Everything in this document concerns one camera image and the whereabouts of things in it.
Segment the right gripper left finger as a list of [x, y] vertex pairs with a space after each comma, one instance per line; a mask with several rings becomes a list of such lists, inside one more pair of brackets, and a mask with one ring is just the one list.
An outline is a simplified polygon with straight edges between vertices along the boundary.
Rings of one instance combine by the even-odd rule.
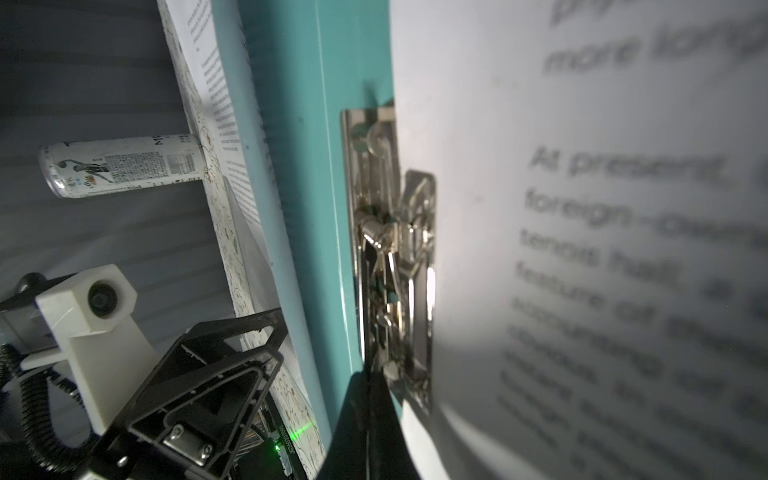
[[368, 375], [357, 372], [350, 378], [318, 480], [367, 478], [368, 419]]

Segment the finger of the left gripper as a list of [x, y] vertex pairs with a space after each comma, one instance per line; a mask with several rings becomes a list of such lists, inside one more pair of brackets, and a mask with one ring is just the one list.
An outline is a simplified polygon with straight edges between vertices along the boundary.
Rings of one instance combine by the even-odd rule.
[[89, 456], [92, 479], [224, 479], [283, 364], [280, 309], [183, 334]]

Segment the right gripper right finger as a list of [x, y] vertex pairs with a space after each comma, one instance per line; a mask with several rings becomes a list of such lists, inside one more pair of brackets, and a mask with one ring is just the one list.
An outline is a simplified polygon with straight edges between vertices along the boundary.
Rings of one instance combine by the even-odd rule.
[[368, 470], [370, 479], [418, 480], [385, 377], [369, 379]]

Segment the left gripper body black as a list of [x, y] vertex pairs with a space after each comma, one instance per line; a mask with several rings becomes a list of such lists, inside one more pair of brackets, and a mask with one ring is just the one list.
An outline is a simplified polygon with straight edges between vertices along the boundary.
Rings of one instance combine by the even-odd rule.
[[209, 472], [216, 479], [305, 479], [306, 470], [289, 438], [272, 394], [258, 409], [237, 387], [212, 393], [213, 453]]

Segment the printed paper sheet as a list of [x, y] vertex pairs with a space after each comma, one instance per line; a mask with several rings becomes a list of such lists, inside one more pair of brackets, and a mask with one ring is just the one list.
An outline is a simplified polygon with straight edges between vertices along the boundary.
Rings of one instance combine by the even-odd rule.
[[767, 5], [394, 1], [453, 479], [767, 475]]
[[187, 122], [202, 147], [203, 186], [234, 311], [245, 315], [276, 308], [279, 298], [220, 57], [215, 5], [158, 3]]

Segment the teal green file folder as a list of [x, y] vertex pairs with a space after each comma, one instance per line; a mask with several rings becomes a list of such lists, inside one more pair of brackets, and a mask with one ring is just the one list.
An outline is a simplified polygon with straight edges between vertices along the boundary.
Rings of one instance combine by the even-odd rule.
[[216, 1], [252, 192], [316, 425], [362, 366], [341, 116], [393, 99], [385, 1]]

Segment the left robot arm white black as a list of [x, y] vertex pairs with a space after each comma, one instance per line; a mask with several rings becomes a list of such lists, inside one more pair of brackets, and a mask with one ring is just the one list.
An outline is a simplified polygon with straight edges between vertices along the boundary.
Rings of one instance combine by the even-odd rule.
[[198, 323], [158, 354], [114, 265], [25, 275], [1, 304], [29, 459], [52, 479], [303, 479], [270, 389], [287, 327], [272, 309]]

